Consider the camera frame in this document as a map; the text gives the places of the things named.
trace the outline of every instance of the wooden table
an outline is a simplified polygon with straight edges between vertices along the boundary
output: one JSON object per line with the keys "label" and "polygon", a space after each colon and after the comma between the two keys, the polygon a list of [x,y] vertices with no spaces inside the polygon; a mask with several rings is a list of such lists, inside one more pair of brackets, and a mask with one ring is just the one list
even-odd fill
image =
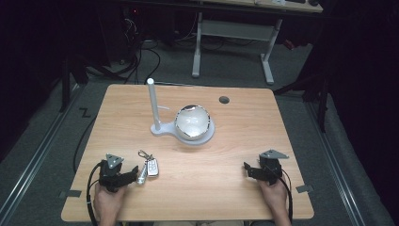
{"label": "wooden table", "polygon": [[[65,221],[89,221],[86,205],[88,176],[106,153],[124,157],[121,172],[141,169],[138,150],[152,153],[160,173],[143,186],[129,185],[119,220],[271,219],[262,191],[247,177],[243,163],[259,167],[259,153],[275,149],[293,186],[294,218],[312,218],[304,185],[279,108],[270,89],[155,86],[161,122],[170,122],[186,105],[202,105],[215,122],[215,134],[200,146],[187,146],[172,136],[156,137],[147,86],[111,85],[94,124],[72,183],[80,198],[69,197],[62,211]],[[227,96],[228,104],[219,102]],[[93,180],[98,178],[98,171]]]}

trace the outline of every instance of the key fob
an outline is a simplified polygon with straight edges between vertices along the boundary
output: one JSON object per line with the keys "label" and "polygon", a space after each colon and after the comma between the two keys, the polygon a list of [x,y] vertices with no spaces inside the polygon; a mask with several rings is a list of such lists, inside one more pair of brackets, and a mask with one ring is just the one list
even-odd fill
{"label": "key fob", "polygon": [[147,175],[150,177],[158,176],[158,162],[154,158],[153,160],[149,160],[147,162]]}

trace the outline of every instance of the person's left hand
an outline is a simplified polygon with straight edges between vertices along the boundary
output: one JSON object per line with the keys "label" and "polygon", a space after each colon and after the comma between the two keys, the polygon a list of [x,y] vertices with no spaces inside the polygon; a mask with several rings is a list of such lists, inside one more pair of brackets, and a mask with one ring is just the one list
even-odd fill
{"label": "person's left hand", "polygon": [[123,204],[123,196],[127,186],[120,187],[118,192],[109,192],[105,186],[96,184],[94,208],[100,219],[100,225],[115,225],[118,213]]}

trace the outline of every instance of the reflective bowl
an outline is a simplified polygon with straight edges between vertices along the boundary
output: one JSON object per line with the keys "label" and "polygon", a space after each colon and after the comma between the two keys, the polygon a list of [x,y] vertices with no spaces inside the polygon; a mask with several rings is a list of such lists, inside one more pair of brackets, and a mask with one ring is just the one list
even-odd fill
{"label": "reflective bowl", "polygon": [[201,139],[209,130],[211,117],[200,105],[187,105],[176,115],[175,126],[178,135],[187,140]]}

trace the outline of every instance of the person's right hand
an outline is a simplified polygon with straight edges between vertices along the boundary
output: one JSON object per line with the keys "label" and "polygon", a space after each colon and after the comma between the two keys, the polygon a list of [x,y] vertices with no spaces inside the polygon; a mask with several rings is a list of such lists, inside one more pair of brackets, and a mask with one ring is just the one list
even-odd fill
{"label": "person's right hand", "polygon": [[95,186],[94,209],[100,219],[101,226],[115,225],[120,208],[123,204],[123,196],[127,186],[120,187],[118,192],[109,192],[105,186],[99,183]]}
{"label": "person's right hand", "polygon": [[275,220],[276,225],[291,225],[286,208],[287,189],[282,181],[277,180],[273,185],[270,185],[269,182],[266,181],[257,181],[262,189],[264,201],[272,211],[273,219]]}

